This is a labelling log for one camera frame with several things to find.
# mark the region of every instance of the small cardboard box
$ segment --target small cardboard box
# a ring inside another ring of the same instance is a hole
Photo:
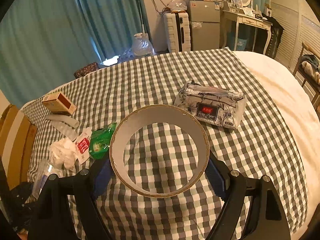
[[[53,114],[73,115],[76,110],[76,106],[62,92],[44,96],[42,104]]]

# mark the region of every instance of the crumpled tissue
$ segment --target crumpled tissue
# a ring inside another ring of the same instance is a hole
[[[50,162],[56,166],[64,167],[70,171],[76,171],[75,161],[78,158],[76,145],[69,138],[63,138],[60,141],[53,142],[49,146]]]

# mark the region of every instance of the checkered tablecloth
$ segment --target checkered tablecloth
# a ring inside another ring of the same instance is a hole
[[[96,71],[61,89],[77,106],[77,132],[93,130],[151,104],[173,105],[179,89],[193,79],[205,86],[217,86],[245,93],[248,103],[237,130],[202,123],[211,149],[230,169],[260,178],[272,178],[295,232],[307,214],[307,184],[295,141],[276,105],[229,49],[162,54],[124,62]],[[22,110],[38,127],[32,152],[29,179],[34,179],[48,146],[62,135],[44,119],[48,111],[41,98]],[[135,133],[127,144],[124,162],[130,178],[152,192],[181,187],[192,176],[197,152],[191,138],[170,124],[153,124]],[[88,168],[92,160],[76,171]],[[205,175],[190,189],[164,199],[143,197],[126,188],[115,176],[97,206],[114,239],[204,239],[223,202],[215,196]],[[75,200],[70,208],[78,236],[85,233],[79,222]],[[239,238],[249,208],[241,212],[234,238]]]

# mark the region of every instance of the sticker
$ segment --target sticker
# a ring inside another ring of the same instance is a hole
[[[234,127],[234,124],[231,122],[225,122],[225,124],[230,125],[231,127]]]
[[[217,119],[218,109],[219,108],[217,106],[210,106],[210,105],[198,103],[196,116],[215,121]]]

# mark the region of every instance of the metal screw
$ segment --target metal screw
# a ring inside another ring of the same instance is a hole
[[[267,176],[267,175],[264,175],[264,176],[263,176],[263,180],[264,180],[265,182],[269,182],[269,181],[270,181],[270,177]]]
[[[57,174],[51,174],[51,175],[48,177],[48,179],[49,179],[49,180],[55,180],[57,177],[58,177]]]
[[[84,175],[84,176],[87,175],[88,173],[89,173],[88,169],[83,169],[83,170],[80,171],[80,174]]]
[[[230,172],[230,174],[231,174],[232,176],[234,176],[234,177],[238,177],[240,173],[239,173],[239,171],[232,170],[232,171]]]

